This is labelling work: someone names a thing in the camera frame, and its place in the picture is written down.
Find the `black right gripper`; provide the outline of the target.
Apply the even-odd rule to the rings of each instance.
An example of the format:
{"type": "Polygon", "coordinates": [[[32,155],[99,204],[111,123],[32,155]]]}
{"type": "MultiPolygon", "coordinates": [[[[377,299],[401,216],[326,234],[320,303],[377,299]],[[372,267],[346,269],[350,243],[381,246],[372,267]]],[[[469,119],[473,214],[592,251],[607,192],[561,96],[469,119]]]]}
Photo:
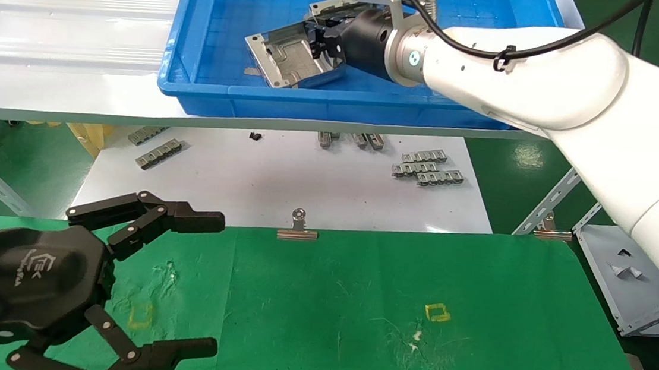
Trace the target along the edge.
{"type": "Polygon", "coordinates": [[[355,16],[326,18],[318,32],[307,31],[311,57],[327,59],[332,65],[349,67],[391,81],[386,68],[386,51],[393,31],[386,11],[367,9],[355,16]]]}

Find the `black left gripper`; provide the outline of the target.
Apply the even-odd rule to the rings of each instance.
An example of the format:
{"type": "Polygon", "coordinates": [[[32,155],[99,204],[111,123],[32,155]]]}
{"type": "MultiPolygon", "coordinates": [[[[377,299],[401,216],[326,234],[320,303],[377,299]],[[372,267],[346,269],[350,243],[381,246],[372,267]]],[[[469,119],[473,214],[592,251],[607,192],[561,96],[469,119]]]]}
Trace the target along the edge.
{"type": "Polygon", "coordinates": [[[213,337],[136,347],[102,306],[114,283],[111,256],[126,260],[167,231],[222,232],[222,212],[194,211],[186,201],[140,191],[74,206],[67,218],[86,229],[0,229],[0,344],[29,340],[7,356],[11,369],[84,370],[44,353],[90,325],[118,355],[106,370],[175,370],[183,360],[217,355],[213,337]],[[108,236],[108,249],[89,232],[118,224],[124,227],[108,236]]]}

